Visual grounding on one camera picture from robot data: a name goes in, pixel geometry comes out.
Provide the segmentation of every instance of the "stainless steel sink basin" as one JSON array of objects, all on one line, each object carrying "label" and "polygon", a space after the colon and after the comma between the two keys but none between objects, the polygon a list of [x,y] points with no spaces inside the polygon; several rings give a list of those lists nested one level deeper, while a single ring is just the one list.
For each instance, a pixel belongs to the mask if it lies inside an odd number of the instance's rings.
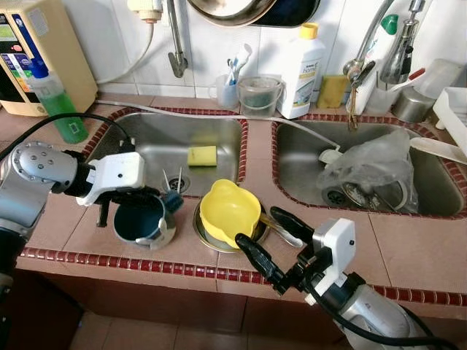
[{"label": "stainless steel sink basin", "polygon": [[[342,152],[365,141],[376,139],[397,125],[361,123],[359,129],[347,130],[345,122],[302,121],[300,124],[341,145]],[[419,136],[408,131],[411,137]],[[315,185],[324,164],[318,156],[329,145],[289,125],[277,127],[277,154],[279,185],[291,197],[314,205],[329,205],[322,191]],[[411,149],[414,165],[414,185],[419,196],[419,213],[452,216],[464,207],[464,199],[441,161],[433,155]]]},{"label": "stainless steel sink basin", "polygon": [[[162,169],[176,188],[180,166],[183,168],[183,195],[202,196],[218,179],[236,181],[239,173],[242,126],[235,120],[195,120],[157,113],[133,113],[117,120],[131,137],[136,150],[146,161],[146,184],[166,190]],[[121,132],[111,127],[91,153],[99,159],[116,153]],[[188,167],[188,148],[217,146],[216,167]]]}]

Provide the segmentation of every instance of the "red tile edging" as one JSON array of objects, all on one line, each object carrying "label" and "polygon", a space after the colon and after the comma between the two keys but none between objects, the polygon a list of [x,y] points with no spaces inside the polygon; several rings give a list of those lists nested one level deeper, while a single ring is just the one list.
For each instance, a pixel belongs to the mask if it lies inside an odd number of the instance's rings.
[{"label": "red tile edging", "polygon": [[[347,122],[347,115],[346,114],[307,114],[303,117],[298,118],[297,120],[315,120],[315,121],[323,121],[323,122]],[[407,122],[402,122],[395,117],[370,117],[370,116],[360,116],[359,117],[360,123],[384,123],[384,124],[393,124],[398,126],[403,126],[415,133],[420,134],[423,137],[427,137],[429,139],[437,140],[436,136],[429,131],[425,126],[421,124],[411,124]],[[277,188],[289,199],[292,201],[306,206],[307,208],[324,208],[324,209],[341,209],[338,207],[326,206],[326,205],[315,205],[315,204],[308,204],[289,195],[285,189],[279,183],[279,154],[277,149],[277,128],[279,123],[273,122],[271,127],[272,132],[272,179]],[[453,162],[448,159],[441,159],[444,168],[446,169],[447,173],[453,180],[453,182],[458,187],[459,191],[462,193],[464,198],[464,207],[463,209],[457,213],[456,215],[452,215],[450,217],[442,217],[439,215],[422,215],[422,214],[409,214],[409,213],[388,213],[385,211],[371,211],[369,209],[345,209],[350,211],[364,211],[368,213],[380,213],[386,215],[403,215],[403,216],[410,216],[410,217],[430,217],[433,219],[463,219],[467,217],[467,178],[462,175],[460,172],[458,165],[456,162]]]},{"label": "red tile edging", "polygon": [[[195,276],[203,279],[219,279],[241,283],[270,285],[270,283],[256,271],[216,268],[215,266],[191,265],[180,262],[140,260],[127,257],[112,257],[109,255],[62,252],[37,248],[25,248],[21,253],[21,257],[107,268],[122,268],[125,270],[145,271],[150,273],[165,273],[189,277]],[[379,294],[396,301],[462,306],[467,308],[467,294],[378,285],[370,286]]]},{"label": "red tile edging", "polygon": [[[193,108],[168,108],[168,107],[154,107],[157,109],[161,109],[167,112],[173,113],[183,113],[183,114],[195,114],[195,115],[238,115],[232,111],[223,111],[223,110],[216,110],[216,109],[193,109]],[[144,112],[141,109],[133,108],[133,107],[126,107],[120,109],[110,116],[108,119],[116,121],[120,117],[124,117],[127,114],[134,113],[134,112]],[[245,180],[247,174],[247,142],[248,142],[248,122],[246,119],[236,120],[240,126],[242,127],[242,136],[240,139],[240,160],[239,160],[239,174],[237,183],[241,183]],[[88,157],[94,148],[97,146],[99,141],[101,141],[102,137],[109,130],[109,125],[103,123],[101,127],[96,131],[94,136],[91,140],[86,144],[82,154],[85,157]],[[199,196],[184,196],[185,198],[200,198]]]}]

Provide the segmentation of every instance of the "dish rack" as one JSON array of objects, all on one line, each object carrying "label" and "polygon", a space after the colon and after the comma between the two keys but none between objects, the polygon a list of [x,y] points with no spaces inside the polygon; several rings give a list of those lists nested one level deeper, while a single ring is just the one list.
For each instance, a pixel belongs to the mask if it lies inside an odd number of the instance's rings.
[{"label": "dish rack", "polygon": [[436,100],[433,111],[439,118],[436,127],[446,129],[467,156],[467,88],[446,87]]}]

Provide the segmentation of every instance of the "green dish soap bottle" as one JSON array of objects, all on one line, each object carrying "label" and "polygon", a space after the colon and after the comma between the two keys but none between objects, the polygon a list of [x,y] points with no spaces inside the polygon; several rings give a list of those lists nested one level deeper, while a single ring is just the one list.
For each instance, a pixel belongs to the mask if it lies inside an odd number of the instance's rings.
[{"label": "green dish soap bottle", "polygon": [[[28,79],[28,84],[49,116],[76,112],[60,79],[53,72],[49,72],[44,62],[32,58],[30,70],[33,76]],[[54,124],[67,144],[77,144],[89,136],[79,117],[59,119]]]}]

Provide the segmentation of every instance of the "countertop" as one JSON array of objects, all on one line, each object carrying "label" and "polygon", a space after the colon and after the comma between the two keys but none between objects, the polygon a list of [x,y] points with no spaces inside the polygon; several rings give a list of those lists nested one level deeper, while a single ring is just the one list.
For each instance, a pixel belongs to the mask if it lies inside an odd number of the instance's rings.
[{"label": "countertop", "polygon": [[[217,109],[210,100],[104,94],[100,99],[187,109]],[[119,106],[94,105],[89,112],[109,116]],[[312,114],[341,114],[340,109],[312,109]],[[5,148],[39,119],[10,115],[0,109],[0,149]],[[90,137],[100,123],[86,120]],[[88,143],[69,146],[52,125],[33,139],[59,149],[81,151]],[[267,121],[248,121],[246,177],[241,187],[255,193],[262,204],[281,206],[318,227],[330,218],[355,221],[357,254],[347,272],[358,272],[374,288],[408,303],[421,316],[467,319],[467,219],[434,219],[394,214],[315,208],[296,203],[275,185],[272,169],[272,132]],[[80,207],[65,195],[50,195],[18,267],[23,269],[113,279],[131,283],[206,290],[260,298],[277,298],[242,254],[223,254],[204,246],[194,232],[193,212],[199,199],[186,198],[176,214],[177,234],[163,249],[148,249],[120,241],[109,224],[97,228],[97,206]],[[116,206],[111,206],[112,222]],[[299,250],[270,233],[263,246],[278,266],[287,270]],[[303,301],[291,290],[285,300]]]}]

